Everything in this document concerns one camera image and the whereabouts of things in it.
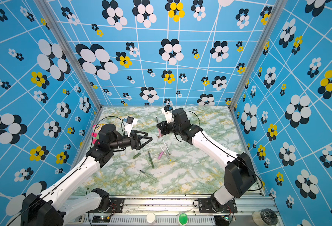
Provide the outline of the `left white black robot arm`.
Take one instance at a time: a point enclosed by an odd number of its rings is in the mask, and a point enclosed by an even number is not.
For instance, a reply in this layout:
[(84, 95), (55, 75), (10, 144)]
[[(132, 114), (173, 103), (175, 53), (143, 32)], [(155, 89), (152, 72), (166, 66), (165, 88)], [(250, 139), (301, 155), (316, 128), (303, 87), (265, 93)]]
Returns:
[(152, 141), (148, 133), (130, 130), (122, 135), (114, 124), (105, 124), (99, 138), (81, 162), (58, 182), (35, 195), (30, 193), (22, 203), (21, 226), (64, 226), (74, 218), (93, 210), (112, 210), (109, 193), (95, 188), (87, 195), (66, 203), (73, 192), (113, 157), (127, 147), (141, 150)]

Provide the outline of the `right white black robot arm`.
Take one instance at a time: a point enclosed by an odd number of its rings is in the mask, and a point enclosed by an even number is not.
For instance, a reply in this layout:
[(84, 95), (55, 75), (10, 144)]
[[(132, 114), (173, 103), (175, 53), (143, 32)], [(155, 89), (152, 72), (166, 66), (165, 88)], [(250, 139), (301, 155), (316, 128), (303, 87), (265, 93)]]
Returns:
[(191, 124), (182, 108), (174, 110), (166, 105), (162, 108), (162, 113), (166, 120), (156, 125), (161, 134), (174, 134), (182, 142), (205, 152), (224, 169), (223, 185), (210, 197), (212, 208), (216, 212), (221, 212), (229, 201), (240, 198), (257, 182), (258, 176), (248, 154), (238, 154), (219, 144), (199, 125)]

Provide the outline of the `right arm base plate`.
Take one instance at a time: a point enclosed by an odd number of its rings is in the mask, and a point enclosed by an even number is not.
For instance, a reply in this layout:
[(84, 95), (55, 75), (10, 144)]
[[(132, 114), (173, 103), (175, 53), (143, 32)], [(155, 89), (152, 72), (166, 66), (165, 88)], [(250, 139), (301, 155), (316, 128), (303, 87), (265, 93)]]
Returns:
[(212, 198), (198, 198), (197, 202), (200, 213), (235, 214), (238, 212), (234, 199), (229, 200), (226, 204), (219, 204)]

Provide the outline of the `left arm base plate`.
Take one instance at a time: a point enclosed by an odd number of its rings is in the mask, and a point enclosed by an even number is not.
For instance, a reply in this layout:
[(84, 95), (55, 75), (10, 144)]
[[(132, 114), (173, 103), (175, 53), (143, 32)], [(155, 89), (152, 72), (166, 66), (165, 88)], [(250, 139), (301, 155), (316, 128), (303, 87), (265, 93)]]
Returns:
[(124, 201), (124, 198), (110, 197), (109, 206), (107, 209), (102, 210), (100, 208), (97, 208), (95, 210), (89, 211), (88, 213), (122, 213), (123, 208), (125, 207)]

